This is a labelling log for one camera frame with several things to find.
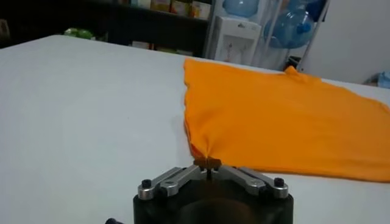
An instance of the blue water bottle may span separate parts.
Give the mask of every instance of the blue water bottle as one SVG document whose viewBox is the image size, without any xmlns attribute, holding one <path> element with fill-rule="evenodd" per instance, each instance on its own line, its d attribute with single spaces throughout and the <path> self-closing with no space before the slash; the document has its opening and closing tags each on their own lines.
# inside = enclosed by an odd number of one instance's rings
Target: blue water bottle
<svg viewBox="0 0 390 224">
<path fill-rule="evenodd" d="M 307 44 L 314 31 L 314 21 L 305 10 L 305 4 L 310 1 L 290 0 L 287 9 L 278 16 L 272 33 L 270 47 L 294 49 Z M 267 39 L 271 20 L 264 28 L 264 38 Z"/>
<path fill-rule="evenodd" d="M 234 16 L 249 18 L 257 13 L 259 0 L 225 0 L 225 11 Z"/>
</svg>

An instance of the metal bracket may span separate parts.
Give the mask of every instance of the metal bracket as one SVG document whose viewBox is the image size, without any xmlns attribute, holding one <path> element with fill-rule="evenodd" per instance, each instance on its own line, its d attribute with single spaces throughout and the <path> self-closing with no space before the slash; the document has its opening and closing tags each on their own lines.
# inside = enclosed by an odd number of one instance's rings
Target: metal bracket
<svg viewBox="0 0 390 224">
<path fill-rule="evenodd" d="M 241 185 L 245 190 L 252 195 L 259 195 L 261 189 L 265 189 L 266 184 L 251 176 L 246 175 L 240 170 L 222 165 L 218 170 L 212 171 L 212 176 L 218 180 L 232 180 Z"/>
<path fill-rule="evenodd" d="M 170 197 L 179 193 L 179 189 L 190 180 L 206 179 L 206 170 L 201 170 L 199 166 L 192 165 L 186 169 L 172 168 L 157 178 L 143 180 L 138 186 L 138 198 L 141 200 L 151 200 L 159 190 L 166 192 Z"/>
<path fill-rule="evenodd" d="M 246 175 L 264 181 L 267 188 L 272 191 L 275 198 L 286 198 L 288 196 L 288 185 L 285 184 L 285 181 L 283 179 L 281 178 L 272 179 L 246 167 L 240 167 L 238 168 L 238 170 L 242 171 Z"/>
<path fill-rule="evenodd" d="M 179 189 L 190 180 L 201 180 L 206 178 L 206 170 L 201 171 L 199 166 L 192 165 L 177 175 L 164 180 L 160 188 L 164 189 L 166 196 L 170 197 L 179 193 Z"/>
<path fill-rule="evenodd" d="M 158 189 L 160 188 L 160 183 L 181 172 L 183 169 L 179 167 L 174 167 L 167 172 L 161 174 L 157 178 L 154 178 L 152 181 L 151 180 L 143 180 L 142 184 L 138 186 L 138 198 L 141 200 L 151 200 L 154 198 L 154 195 L 157 193 Z"/>
</svg>

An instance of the white tabletop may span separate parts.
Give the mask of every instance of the white tabletop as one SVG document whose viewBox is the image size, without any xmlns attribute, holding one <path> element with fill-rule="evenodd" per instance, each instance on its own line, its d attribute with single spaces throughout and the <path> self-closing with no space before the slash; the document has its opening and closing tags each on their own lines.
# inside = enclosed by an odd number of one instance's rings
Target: white tabletop
<svg viewBox="0 0 390 224">
<path fill-rule="evenodd" d="M 193 160 L 183 62 L 63 36 L 0 50 L 0 223 L 132 224 L 140 181 Z M 326 82 L 390 105 L 389 90 Z M 278 176 L 294 223 L 390 219 L 389 184 Z"/>
</svg>

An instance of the orange t-shirt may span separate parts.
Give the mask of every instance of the orange t-shirt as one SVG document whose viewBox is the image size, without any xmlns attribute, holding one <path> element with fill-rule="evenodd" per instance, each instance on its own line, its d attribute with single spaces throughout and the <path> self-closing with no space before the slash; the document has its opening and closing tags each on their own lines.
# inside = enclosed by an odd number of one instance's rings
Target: orange t-shirt
<svg viewBox="0 0 390 224">
<path fill-rule="evenodd" d="M 194 156 L 268 172 L 390 182 L 390 110 L 299 74 L 185 62 Z"/>
</svg>

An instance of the white wall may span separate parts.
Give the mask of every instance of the white wall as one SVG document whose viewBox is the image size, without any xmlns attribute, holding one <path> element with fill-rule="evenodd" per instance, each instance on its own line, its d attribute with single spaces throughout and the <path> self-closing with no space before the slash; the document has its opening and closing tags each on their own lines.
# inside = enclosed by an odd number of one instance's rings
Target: white wall
<svg viewBox="0 0 390 224">
<path fill-rule="evenodd" d="M 390 71 L 390 0 L 331 0 L 303 68 L 354 83 Z"/>
</svg>

